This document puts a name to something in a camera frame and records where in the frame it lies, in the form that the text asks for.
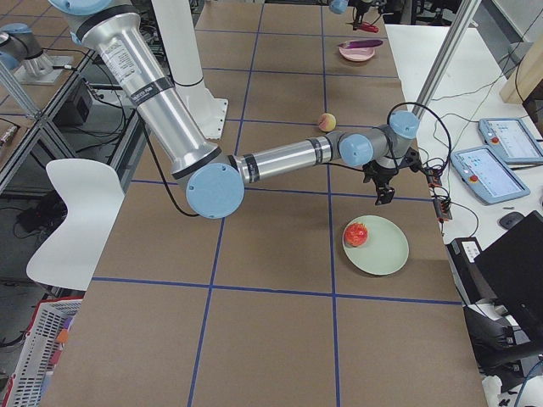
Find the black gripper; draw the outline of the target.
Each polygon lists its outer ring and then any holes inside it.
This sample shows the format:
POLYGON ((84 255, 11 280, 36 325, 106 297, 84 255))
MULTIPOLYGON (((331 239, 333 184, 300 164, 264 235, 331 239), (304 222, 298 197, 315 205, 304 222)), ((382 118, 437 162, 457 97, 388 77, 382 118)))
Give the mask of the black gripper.
POLYGON ((413 172, 417 172, 422 168, 419 152, 414 148, 408 148, 406 154, 396 161, 392 160, 392 166, 385 167, 379 164, 377 160, 373 160, 368 164, 364 164, 362 171, 364 173, 364 183, 372 181, 376 188, 375 205, 390 204, 395 196, 395 189, 390 185, 392 179, 400 173, 400 170, 410 168, 413 172))
POLYGON ((351 6, 355 10, 355 16, 353 17, 352 26, 353 30, 357 31, 361 26, 361 17, 368 12, 370 7, 383 7, 384 1, 382 0, 352 0, 351 6))

